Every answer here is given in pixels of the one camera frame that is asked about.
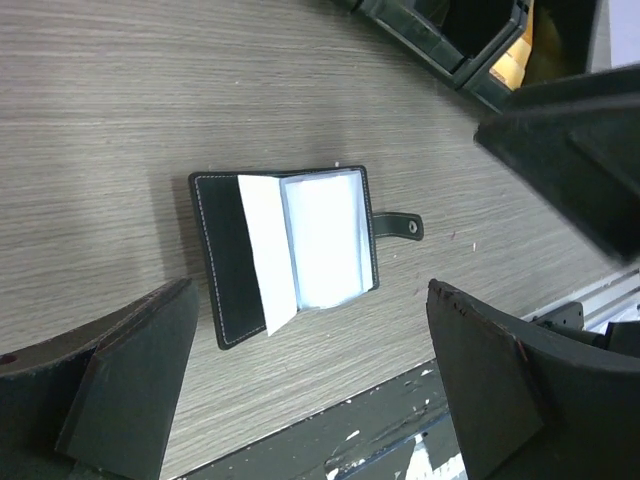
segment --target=gray laminate surface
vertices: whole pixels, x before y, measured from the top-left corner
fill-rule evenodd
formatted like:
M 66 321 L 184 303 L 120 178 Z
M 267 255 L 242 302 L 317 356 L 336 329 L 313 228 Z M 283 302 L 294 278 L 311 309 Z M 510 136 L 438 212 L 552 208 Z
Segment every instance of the gray laminate surface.
M 518 315 L 612 271 L 372 32 L 328 0 L 0 0 L 0 351 L 194 276 L 165 478 L 431 358 L 433 276 Z M 219 351 L 187 175 L 336 161 L 424 241 L 380 242 L 375 293 Z

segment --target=white stitching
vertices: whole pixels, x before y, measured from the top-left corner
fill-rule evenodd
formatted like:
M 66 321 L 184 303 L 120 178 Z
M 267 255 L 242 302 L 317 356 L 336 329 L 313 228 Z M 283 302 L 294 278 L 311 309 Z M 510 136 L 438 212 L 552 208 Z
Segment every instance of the white stitching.
M 261 328 L 265 328 L 263 326 L 259 326 L 232 341 L 227 340 L 227 333 L 224 329 L 224 315 L 222 315 L 222 304 L 220 303 L 220 292 L 218 291 L 218 279 L 216 277 L 216 269 L 213 262 L 213 252 L 211 251 L 209 233 L 207 232 L 207 222 L 204 217 L 204 209 L 202 208 L 202 198 L 200 197 L 200 188 L 198 187 L 198 180 L 200 180 L 201 178 L 228 178 L 233 176 L 234 175 L 206 175 L 206 176 L 199 176 L 194 178 L 194 184 L 196 186 L 196 196 L 198 197 L 198 209 L 200 210 L 200 218 L 202 219 L 204 238 L 207 244 L 207 251 L 209 252 L 209 260 L 211 262 L 211 272 L 213 273 L 213 289 L 216 291 L 216 303 L 218 304 L 218 312 L 220 312 L 220 328 L 222 329 L 222 338 L 224 339 L 224 343 L 226 343 L 227 345 L 233 345 L 234 343 L 238 343 L 243 338 L 246 338 L 252 333 L 257 332 Z
M 358 170 L 360 170 L 360 173 L 363 176 L 363 179 L 366 178 L 365 177 L 365 172 L 364 169 L 362 167 L 355 167 Z M 315 172 L 322 172 L 323 170 L 306 170 L 303 173 L 315 173 Z M 220 303 L 220 292 L 218 291 L 218 279 L 216 277 L 216 269 L 214 267 L 214 262 L 213 262 L 213 253 L 211 251 L 211 243 L 209 240 L 209 234 L 207 233 L 207 222 L 205 220 L 204 217 L 204 209 L 202 208 L 202 199 L 200 197 L 200 188 L 198 186 L 198 180 L 200 180 L 201 178 L 229 178 L 229 177 L 237 177 L 237 174 L 233 174 L 233 175 L 199 175 L 197 177 L 195 177 L 193 179 L 195 187 L 196 187 L 196 196 L 198 197 L 198 210 L 200 211 L 200 218 L 202 219 L 202 226 L 203 226 L 203 231 L 204 231 L 204 238 L 205 238 L 205 242 L 207 244 L 207 251 L 209 253 L 209 260 L 211 263 L 211 272 L 213 273 L 213 288 L 216 291 L 216 303 L 218 304 L 218 311 L 220 312 L 220 328 L 222 329 L 222 338 L 224 338 L 224 342 L 227 345 L 233 345 L 234 343 L 238 343 L 240 340 L 242 340 L 243 338 L 248 337 L 249 335 L 251 335 L 252 333 L 257 332 L 260 329 L 264 329 L 265 327 L 263 326 L 259 326 L 253 330 L 251 330 L 248 333 L 245 333 L 244 335 L 242 335 L 241 337 L 238 337 L 235 340 L 232 340 L 231 342 L 227 340 L 227 335 L 224 329 L 224 316 L 222 315 L 222 305 Z M 368 193 L 368 182 L 363 182 L 364 183 L 364 196 L 365 196 L 365 208 L 367 209 L 367 213 L 369 214 L 369 221 L 367 221 L 367 227 L 369 230 L 369 237 L 371 238 L 371 243 L 373 248 L 371 249 L 370 252 L 370 256 L 371 256 L 371 263 L 373 264 L 373 283 L 374 285 L 378 283 L 378 265 L 376 262 L 376 245 L 375 245 L 375 236 L 373 233 L 373 214 L 371 213 L 371 203 L 369 201 L 369 193 Z

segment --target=yellow object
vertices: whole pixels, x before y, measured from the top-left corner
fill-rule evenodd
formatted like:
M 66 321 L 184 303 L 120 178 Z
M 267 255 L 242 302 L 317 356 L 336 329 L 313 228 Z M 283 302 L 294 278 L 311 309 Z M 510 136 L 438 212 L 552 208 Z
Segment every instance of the yellow object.
M 527 61 L 531 55 L 531 45 L 533 43 L 533 1 L 529 6 L 529 16 L 527 18 L 527 28 L 520 38 L 518 38 L 509 50 L 491 67 L 491 74 L 504 83 L 511 90 L 522 85 Z

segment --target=black plastic bin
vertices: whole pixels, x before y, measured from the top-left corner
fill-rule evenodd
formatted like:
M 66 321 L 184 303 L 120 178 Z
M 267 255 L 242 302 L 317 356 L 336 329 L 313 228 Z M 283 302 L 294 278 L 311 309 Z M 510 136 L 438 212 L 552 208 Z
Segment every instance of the black plastic bin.
M 476 141 L 615 261 L 640 258 L 640 66 L 524 86 Z
M 453 88 L 524 32 L 530 0 L 334 0 L 409 47 Z
M 533 48 L 522 85 L 587 73 L 599 9 L 599 0 L 535 0 Z M 512 91 L 489 73 L 496 60 L 480 66 L 463 90 L 499 111 Z

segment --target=leather wallet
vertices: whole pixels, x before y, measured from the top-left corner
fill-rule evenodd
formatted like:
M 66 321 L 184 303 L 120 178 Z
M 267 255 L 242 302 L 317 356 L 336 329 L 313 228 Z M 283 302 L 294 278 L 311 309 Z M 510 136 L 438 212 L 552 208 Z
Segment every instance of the leather wallet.
M 203 245 L 209 293 L 218 345 L 229 349 L 266 328 L 238 175 L 284 178 L 320 172 L 361 173 L 369 232 L 373 287 L 379 286 L 376 237 L 421 240 L 419 215 L 399 212 L 373 214 L 363 166 L 296 171 L 196 172 L 189 176 L 196 223 Z

